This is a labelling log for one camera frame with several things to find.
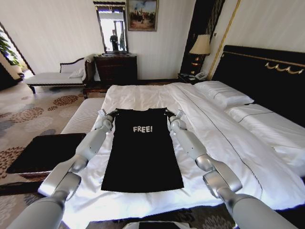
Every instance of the telephone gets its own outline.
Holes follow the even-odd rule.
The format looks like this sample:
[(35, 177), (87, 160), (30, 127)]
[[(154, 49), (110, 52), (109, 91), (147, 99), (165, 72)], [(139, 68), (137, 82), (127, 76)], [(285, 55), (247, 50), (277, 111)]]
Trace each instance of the telephone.
[(205, 75), (203, 72), (198, 73), (197, 75), (189, 75), (191, 78), (195, 78), (197, 80), (205, 80), (207, 75)]

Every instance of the potted plant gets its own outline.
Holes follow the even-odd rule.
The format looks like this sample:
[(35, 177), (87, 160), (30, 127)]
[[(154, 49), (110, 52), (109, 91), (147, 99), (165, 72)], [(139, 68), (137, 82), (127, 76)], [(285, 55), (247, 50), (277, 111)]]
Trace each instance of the potted plant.
[(0, 52), (3, 54), (3, 56), (8, 60), (10, 65), (14, 68), (14, 70), (17, 73), (22, 73), (21, 70), (21, 64), (19, 63), (17, 59), (17, 55), (15, 52), (11, 50), (10, 45), (8, 44), (8, 41), (2, 36), (1, 33), (4, 31), (0, 29)]

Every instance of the mirror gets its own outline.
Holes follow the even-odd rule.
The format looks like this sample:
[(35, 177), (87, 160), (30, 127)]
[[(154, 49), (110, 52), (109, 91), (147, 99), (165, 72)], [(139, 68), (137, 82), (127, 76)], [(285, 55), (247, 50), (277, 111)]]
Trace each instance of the mirror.
[(105, 53), (128, 53), (125, 2), (94, 4)]

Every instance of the black headboard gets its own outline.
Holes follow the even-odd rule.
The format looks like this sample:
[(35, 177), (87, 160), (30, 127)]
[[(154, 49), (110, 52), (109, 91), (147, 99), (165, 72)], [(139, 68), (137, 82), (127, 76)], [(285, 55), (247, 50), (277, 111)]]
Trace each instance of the black headboard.
[(305, 53), (226, 45), (213, 80), (305, 127)]

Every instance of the wooden dresser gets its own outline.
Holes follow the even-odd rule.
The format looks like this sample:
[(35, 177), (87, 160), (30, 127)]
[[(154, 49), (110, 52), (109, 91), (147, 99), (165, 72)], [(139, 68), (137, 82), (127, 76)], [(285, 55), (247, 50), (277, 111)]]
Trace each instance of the wooden dresser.
[(94, 59), (103, 87), (137, 83), (137, 55), (102, 54)]

